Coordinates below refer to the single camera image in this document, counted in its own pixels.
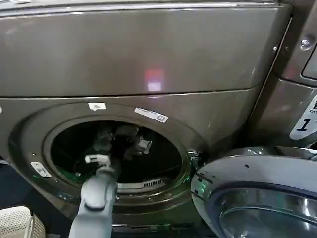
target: white label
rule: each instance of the white label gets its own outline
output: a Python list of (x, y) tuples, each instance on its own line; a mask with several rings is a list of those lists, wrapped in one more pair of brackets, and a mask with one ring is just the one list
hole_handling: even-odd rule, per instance
[(47, 169), (44, 168), (44, 166), (40, 162), (31, 162), (30, 164), (42, 177), (52, 177), (51, 174), (47, 171)]
[(297, 121), (289, 137), (293, 140), (303, 139), (317, 131), (317, 95)]
[(165, 116), (163, 114), (159, 114), (153, 111), (145, 110), (143, 108), (135, 108), (135, 113), (143, 115), (147, 118), (151, 118), (153, 120), (157, 120), (159, 122), (165, 123), (168, 119), (168, 116)]
[(106, 110), (105, 103), (88, 103), (88, 106), (93, 111)]

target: front-load washing machine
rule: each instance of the front-load washing machine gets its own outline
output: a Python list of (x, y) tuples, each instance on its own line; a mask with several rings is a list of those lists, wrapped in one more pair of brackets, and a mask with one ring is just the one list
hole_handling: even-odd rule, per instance
[[(85, 157), (108, 153), (122, 165), (115, 229), (186, 228), (202, 216), (221, 236), (209, 198), (229, 175), (206, 161), (235, 146), (264, 98), (290, 14), (269, 0), (3, 1), (0, 155), (72, 217), (97, 168)], [(238, 175), (266, 164), (237, 161)], [(233, 175), (230, 184), (245, 180)]]

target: robotic arm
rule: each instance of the robotic arm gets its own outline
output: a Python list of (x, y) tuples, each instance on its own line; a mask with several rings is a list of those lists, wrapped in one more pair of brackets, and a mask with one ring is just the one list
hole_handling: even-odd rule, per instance
[(86, 156), (85, 160), (88, 163), (98, 162), (102, 166), (82, 186), (79, 211), (69, 238), (110, 238), (120, 166), (111, 164), (105, 155)]

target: metallic gray panel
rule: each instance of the metallic gray panel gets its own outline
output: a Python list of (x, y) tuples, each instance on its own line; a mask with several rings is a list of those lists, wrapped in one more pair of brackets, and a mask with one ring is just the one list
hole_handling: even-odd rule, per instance
[(303, 76), (317, 79), (317, 51), (312, 54), (308, 64), (306, 65)]
[[(7, 158), (8, 137), (13, 128), (21, 120), (36, 113), (44, 108), (50, 108), (62, 104), (82, 102), (83, 113), (88, 109), (86, 102), (105, 102), (118, 105), (131, 106), (131, 112), (126, 112), (131, 117), (147, 120), (154, 126), (164, 130), (175, 131), (171, 124), (169, 128), (168, 121), (164, 123), (148, 119), (144, 116), (134, 113), (133, 107), (140, 107), (152, 110), (163, 115), (169, 116), (176, 121), (191, 128), (200, 136), (211, 150), (220, 150), (227, 148), (232, 143), (232, 136), (238, 132), (248, 118), (254, 105), (259, 87), (248, 90), (236, 90), (227, 92), (209, 92), (209, 93), (191, 93), (191, 94), (169, 94), (169, 95), (148, 95), (148, 96), (126, 96), (126, 97), (103, 97), (103, 98), (38, 98), (38, 99), (0, 99), (0, 106), (3, 109), (0, 115), (0, 154)], [(73, 118), (72, 112), (66, 112), (69, 118)]]
[(248, 144), (305, 147), (315, 142), (316, 133), (301, 140), (289, 134), (316, 94), (314, 87), (271, 75), (249, 123)]
[(165, 8), (3, 17), (0, 95), (250, 88), (264, 79), (289, 13), (269, 4)]
[(317, 86), (317, 80), (305, 77), (305, 73), (302, 75), (316, 45), (317, 1), (282, 0), (282, 2), (292, 5), (293, 18), (273, 70), (281, 78)]

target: washing machine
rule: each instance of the washing machine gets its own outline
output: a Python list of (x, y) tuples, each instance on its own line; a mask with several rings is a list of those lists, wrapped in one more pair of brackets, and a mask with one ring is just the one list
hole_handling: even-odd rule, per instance
[[(85, 157), (118, 158), (116, 231), (203, 218), (219, 237), (254, 237), (264, 226), (242, 224), (274, 223), (270, 211), (313, 230), (313, 132), (297, 129), (299, 109), (314, 105), (302, 72), (314, 74), (315, 2), (303, 3), (297, 14), (298, 1), (2, 1), (0, 155), (70, 218), (98, 166)], [(302, 68), (290, 75), (292, 62)], [(279, 106), (282, 93), (296, 114)], [(269, 116), (278, 121), (267, 132)]]

